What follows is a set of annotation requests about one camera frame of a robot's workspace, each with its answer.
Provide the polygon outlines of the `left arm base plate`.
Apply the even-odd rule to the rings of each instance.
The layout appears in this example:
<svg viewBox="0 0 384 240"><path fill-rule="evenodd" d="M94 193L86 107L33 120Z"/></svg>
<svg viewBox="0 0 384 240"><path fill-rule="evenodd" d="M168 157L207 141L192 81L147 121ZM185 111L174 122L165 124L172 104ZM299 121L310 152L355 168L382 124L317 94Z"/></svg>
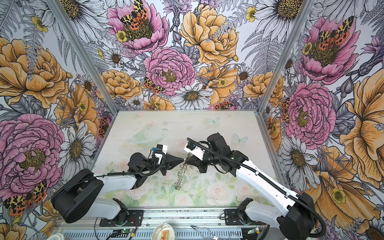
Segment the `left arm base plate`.
<svg viewBox="0 0 384 240"><path fill-rule="evenodd" d="M101 219L100 227L140 227L144 217L143 210L126 210L120 212L114 219Z"/></svg>

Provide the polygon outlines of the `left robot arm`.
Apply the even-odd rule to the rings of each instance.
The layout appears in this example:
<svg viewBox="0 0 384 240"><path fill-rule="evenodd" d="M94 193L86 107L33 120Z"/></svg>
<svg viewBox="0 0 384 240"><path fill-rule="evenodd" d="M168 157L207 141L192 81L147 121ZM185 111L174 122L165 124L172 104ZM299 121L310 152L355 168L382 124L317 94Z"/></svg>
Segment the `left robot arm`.
<svg viewBox="0 0 384 240"><path fill-rule="evenodd" d="M149 176L157 172L166 175L168 170L183 161L182 158L156 150L150 158L134 153L128 162L127 171L96 176L89 169L83 169L53 194L51 203L68 224L83 218L99 218L122 226L129 220L128 208L117 198L107 200L101 198L101 195L119 190L135 190Z"/></svg>

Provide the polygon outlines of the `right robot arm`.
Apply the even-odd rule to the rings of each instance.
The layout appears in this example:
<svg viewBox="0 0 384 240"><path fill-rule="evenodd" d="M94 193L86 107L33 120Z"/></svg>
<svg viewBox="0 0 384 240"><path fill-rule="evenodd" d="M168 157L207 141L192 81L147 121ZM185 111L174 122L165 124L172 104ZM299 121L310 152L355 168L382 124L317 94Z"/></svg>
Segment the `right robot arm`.
<svg viewBox="0 0 384 240"><path fill-rule="evenodd" d="M280 229L288 240L321 238L327 233L327 224L315 210L308 194L298 194L283 187L266 175L242 152L231 150L219 133L206 141L187 139L185 151L193 155L191 165L206 173L214 166L221 173L229 173L244 181L266 198L271 206L261 206L247 198L238 206L238 218L242 224L261 222Z"/></svg>

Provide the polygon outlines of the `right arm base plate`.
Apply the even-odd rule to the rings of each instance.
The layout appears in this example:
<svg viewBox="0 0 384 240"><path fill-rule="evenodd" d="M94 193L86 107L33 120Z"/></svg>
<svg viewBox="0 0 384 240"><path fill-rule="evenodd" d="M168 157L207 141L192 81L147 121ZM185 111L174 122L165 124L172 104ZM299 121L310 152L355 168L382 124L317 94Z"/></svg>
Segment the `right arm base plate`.
<svg viewBox="0 0 384 240"><path fill-rule="evenodd" d="M244 211L238 209L224 209L224 221L226 226L261 226L262 222L251 220Z"/></svg>

